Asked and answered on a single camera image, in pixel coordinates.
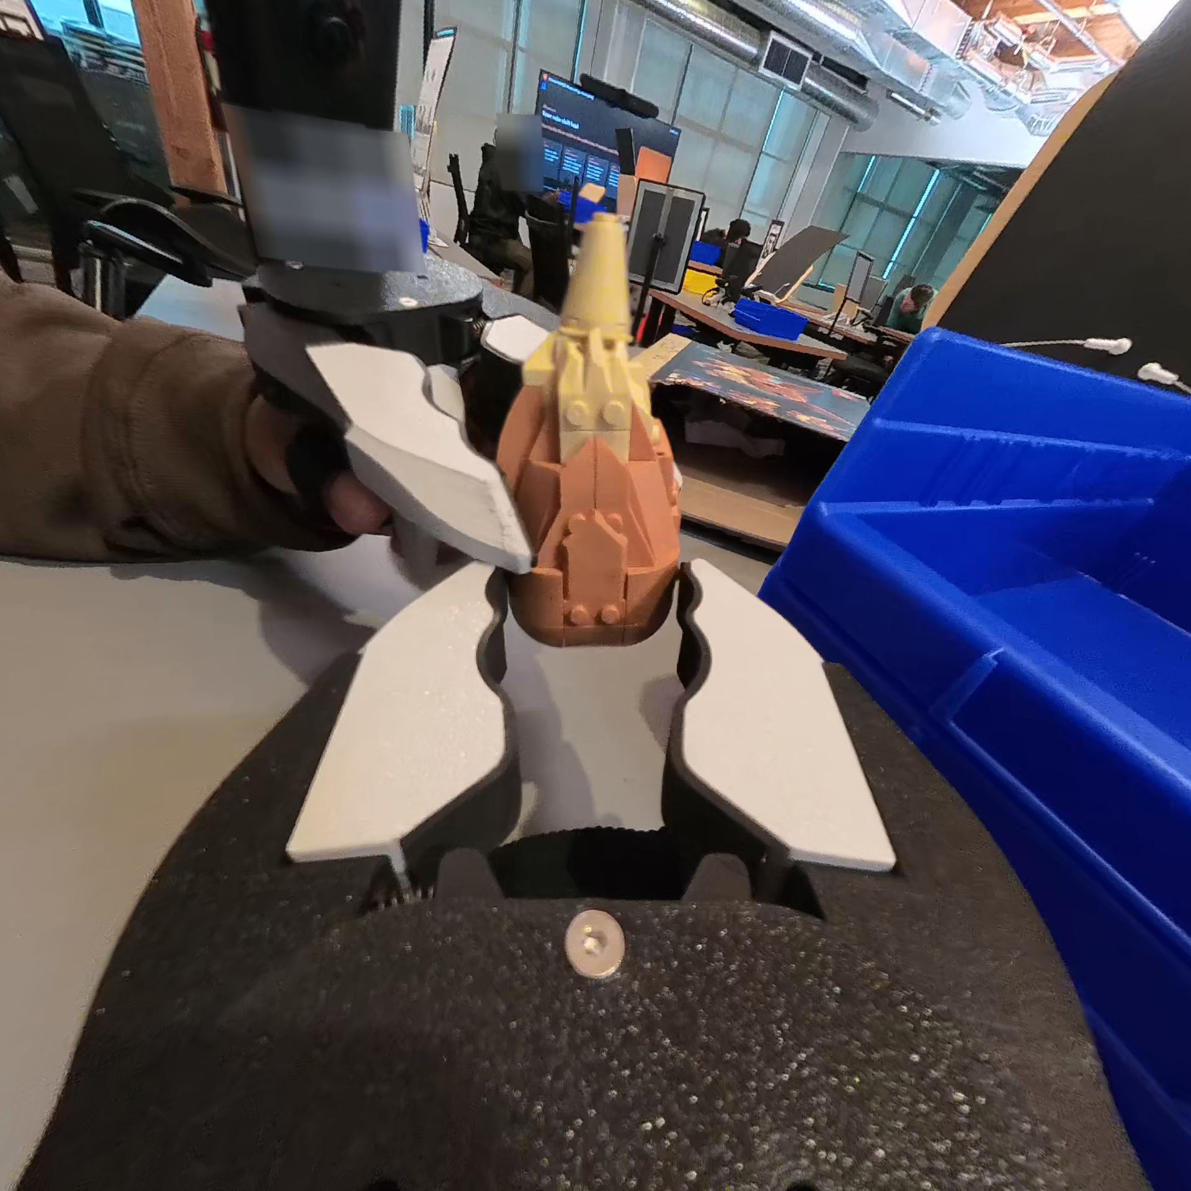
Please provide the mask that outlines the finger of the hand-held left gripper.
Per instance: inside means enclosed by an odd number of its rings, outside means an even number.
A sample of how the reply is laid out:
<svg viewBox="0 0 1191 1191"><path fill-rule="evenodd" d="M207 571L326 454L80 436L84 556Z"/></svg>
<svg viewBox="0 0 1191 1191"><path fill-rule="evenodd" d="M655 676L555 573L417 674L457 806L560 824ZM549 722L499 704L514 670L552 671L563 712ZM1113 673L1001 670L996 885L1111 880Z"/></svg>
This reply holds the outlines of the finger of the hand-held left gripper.
<svg viewBox="0 0 1191 1191"><path fill-rule="evenodd" d="M531 572L533 548L501 471L434 401L436 382L451 379L446 371L353 342L307 355L346 416L355 476L411 537L402 548L409 568L430 564L419 544L427 539L512 575Z"/></svg>
<svg viewBox="0 0 1191 1191"><path fill-rule="evenodd" d="M550 331L528 318L495 318L482 331L482 349L505 364L525 366L550 337Z"/></svg>

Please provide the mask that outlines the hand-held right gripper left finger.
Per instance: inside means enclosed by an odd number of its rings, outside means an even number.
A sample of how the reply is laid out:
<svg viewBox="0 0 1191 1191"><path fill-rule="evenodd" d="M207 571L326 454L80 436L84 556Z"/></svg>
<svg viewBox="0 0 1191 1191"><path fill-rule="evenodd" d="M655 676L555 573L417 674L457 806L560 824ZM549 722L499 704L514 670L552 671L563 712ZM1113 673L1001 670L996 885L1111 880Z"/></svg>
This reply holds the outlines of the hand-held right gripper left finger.
<svg viewBox="0 0 1191 1191"><path fill-rule="evenodd" d="M373 634L292 827L292 863L383 858L397 877L434 877L447 853L489 853L514 833L508 615L506 576L472 562Z"/></svg>

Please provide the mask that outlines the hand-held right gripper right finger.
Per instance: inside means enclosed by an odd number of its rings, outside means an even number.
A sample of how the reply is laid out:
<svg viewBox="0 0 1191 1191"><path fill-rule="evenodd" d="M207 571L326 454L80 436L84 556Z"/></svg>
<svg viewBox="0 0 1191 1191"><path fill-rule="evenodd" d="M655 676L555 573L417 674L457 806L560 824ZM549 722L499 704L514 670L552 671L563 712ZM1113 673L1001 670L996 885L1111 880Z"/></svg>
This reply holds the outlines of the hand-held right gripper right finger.
<svg viewBox="0 0 1191 1191"><path fill-rule="evenodd" d="M793 625L706 561L679 569L668 827L783 874L896 864L824 661Z"/></svg>

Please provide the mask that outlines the orange and tan toy segment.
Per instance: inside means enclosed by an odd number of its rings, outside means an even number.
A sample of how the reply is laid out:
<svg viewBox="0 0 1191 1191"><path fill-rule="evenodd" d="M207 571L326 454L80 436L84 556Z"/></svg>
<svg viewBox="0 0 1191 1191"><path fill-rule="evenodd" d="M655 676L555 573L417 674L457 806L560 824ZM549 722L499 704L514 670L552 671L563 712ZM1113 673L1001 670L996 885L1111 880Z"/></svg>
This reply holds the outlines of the orange and tan toy segment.
<svg viewBox="0 0 1191 1191"><path fill-rule="evenodd" d="M668 616L681 486L631 344L627 233L603 213L559 330L522 366L497 452L533 554L511 579L511 610L545 646L636 646Z"/></svg>

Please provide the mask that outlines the person's left forearm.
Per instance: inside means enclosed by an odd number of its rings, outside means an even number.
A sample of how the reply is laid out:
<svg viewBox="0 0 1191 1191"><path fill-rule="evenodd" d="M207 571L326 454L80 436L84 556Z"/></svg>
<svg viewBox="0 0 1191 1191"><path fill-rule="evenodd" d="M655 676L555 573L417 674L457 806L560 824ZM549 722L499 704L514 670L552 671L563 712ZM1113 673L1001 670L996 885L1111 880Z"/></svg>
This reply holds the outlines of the person's left forearm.
<svg viewBox="0 0 1191 1191"><path fill-rule="evenodd" d="M250 464L244 347L2 277L2 555L180 562L349 544Z"/></svg>

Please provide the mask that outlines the person's left hand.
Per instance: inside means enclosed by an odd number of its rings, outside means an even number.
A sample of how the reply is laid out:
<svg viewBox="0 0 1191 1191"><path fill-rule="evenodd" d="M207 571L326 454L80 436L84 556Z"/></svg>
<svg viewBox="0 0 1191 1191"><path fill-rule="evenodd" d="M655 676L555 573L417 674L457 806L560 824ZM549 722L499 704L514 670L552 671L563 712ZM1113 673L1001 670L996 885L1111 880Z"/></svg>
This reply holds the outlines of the person's left hand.
<svg viewBox="0 0 1191 1191"><path fill-rule="evenodd" d="M332 548L393 537L390 507L353 474L348 447L328 422L256 396L244 418L244 449L282 511Z"/></svg>

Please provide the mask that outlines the black board on stand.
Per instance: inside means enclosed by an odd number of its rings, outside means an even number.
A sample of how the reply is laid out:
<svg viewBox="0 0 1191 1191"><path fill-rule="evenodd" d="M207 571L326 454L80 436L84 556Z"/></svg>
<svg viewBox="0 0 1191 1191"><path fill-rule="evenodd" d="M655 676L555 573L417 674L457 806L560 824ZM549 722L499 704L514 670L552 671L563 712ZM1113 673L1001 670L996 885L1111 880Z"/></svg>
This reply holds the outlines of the black board on stand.
<svg viewBox="0 0 1191 1191"><path fill-rule="evenodd" d="M705 195L699 191L638 182L628 236L630 283L678 294L704 211Z"/></svg>

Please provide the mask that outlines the wooden edged work table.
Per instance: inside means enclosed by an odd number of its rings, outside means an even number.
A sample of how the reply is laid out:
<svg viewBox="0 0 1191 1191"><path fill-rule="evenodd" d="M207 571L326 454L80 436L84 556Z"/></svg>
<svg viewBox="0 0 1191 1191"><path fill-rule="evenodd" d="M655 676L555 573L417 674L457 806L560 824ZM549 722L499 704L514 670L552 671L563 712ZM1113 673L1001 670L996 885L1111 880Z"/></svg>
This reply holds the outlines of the wooden edged work table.
<svg viewBox="0 0 1191 1191"><path fill-rule="evenodd" d="M738 324L723 308L708 307L685 293L670 294L651 289L640 345L653 348L662 338L675 332L675 321L687 320L695 327L695 335L709 338L709 344L732 342L749 345L769 358L793 359L796 357L817 362L841 364L847 352L820 341L799 337L782 340L753 332Z"/></svg>

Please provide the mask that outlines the blue storage bin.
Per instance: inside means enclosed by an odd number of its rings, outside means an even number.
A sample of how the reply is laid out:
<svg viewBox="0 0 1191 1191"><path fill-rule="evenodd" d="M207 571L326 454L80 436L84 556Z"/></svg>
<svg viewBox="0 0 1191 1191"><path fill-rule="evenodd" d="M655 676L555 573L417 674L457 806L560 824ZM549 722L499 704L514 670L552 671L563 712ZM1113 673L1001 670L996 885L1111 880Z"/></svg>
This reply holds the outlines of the blue storage bin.
<svg viewBox="0 0 1191 1191"><path fill-rule="evenodd" d="M806 332L810 318L796 310L740 297L732 320L750 334L794 344Z"/></svg>

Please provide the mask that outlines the blue plastic bin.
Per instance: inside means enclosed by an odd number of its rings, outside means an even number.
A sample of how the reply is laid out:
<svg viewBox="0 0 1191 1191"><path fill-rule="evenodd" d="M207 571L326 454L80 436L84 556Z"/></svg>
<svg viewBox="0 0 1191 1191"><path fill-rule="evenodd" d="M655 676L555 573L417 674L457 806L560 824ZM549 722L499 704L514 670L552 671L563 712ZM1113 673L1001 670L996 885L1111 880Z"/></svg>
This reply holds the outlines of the blue plastic bin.
<svg viewBox="0 0 1191 1191"><path fill-rule="evenodd" d="M763 600L987 827L1154 1189L1190 1173L1188 396L923 332Z"/></svg>

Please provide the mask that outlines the cardboard toy box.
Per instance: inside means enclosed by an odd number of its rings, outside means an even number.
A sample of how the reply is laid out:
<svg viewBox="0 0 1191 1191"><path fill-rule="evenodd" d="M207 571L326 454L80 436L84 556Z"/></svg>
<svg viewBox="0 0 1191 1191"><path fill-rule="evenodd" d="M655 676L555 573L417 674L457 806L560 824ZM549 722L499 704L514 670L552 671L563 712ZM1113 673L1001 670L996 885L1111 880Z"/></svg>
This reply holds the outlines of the cardboard toy box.
<svg viewBox="0 0 1191 1191"><path fill-rule="evenodd" d="M641 359L684 524L782 554L869 402L678 335Z"/></svg>

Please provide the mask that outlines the black office chair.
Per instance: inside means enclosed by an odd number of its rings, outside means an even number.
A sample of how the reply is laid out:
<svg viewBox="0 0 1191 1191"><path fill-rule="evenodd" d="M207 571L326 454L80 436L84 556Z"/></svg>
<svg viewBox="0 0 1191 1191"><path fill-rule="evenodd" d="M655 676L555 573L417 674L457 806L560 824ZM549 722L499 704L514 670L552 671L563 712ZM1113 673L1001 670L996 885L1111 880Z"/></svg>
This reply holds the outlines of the black office chair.
<svg viewBox="0 0 1191 1191"><path fill-rule="evenodd" d="M129 264L197 289L257 271L243 206L227 196L162 188L138 172L57 39L3 35L3 125L50 226L54 283L114 318L148 291L128 291Z"/></svg>

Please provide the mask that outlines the black panel with wooden rim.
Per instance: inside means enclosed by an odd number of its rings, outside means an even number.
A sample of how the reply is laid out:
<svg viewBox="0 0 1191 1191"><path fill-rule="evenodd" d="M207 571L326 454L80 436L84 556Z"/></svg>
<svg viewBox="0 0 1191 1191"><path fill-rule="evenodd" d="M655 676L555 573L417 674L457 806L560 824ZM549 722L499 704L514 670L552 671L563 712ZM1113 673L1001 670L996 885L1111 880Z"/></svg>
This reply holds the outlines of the black panel with wooden rim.
<svg viewBox="0 0 1191 1191"><path fill-rule="evenodd" d="M1190 4L1081 100L938 296L928 327L994 345L1130 338L1113 358L1028 352L1137 379L1190 379Z"/></svg>

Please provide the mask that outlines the wall television screen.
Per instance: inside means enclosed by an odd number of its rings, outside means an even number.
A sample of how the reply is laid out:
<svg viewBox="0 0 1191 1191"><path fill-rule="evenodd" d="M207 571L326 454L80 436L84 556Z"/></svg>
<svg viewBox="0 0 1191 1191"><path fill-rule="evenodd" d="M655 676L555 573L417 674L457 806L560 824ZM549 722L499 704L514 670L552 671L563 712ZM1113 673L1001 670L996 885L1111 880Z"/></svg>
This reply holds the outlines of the wall television screen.
<svg viewBox="0 0 1191 1191"><path fill-rule="evenodd" d="M681 130L655 117L624 110L584 87L543 70L535 113L543 138L543 191L572 205L572 194L584 186L604 191L601 206L621 209L621 145L633 145L634 174L665 185L670 179Z"/></svg>

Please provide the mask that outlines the silver ventilation duct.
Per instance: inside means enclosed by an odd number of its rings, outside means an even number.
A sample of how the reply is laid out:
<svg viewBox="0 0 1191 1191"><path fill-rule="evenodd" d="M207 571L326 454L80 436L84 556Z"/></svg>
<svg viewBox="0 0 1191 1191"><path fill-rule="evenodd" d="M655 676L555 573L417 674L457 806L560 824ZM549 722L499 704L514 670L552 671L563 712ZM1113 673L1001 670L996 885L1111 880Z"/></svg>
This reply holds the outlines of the silver ventilation duct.
<svg viewBox="0 0 1191 1191"><path fill-rule="evenodd" d="M879 113L871 77L844 63L828 33L793 4L583 4L573 73L644 97L645 23L728 63L745 77L794 96L813 110L865 131ZM796 80L766 67L772 42L791 47L807 64Z"/></svg>

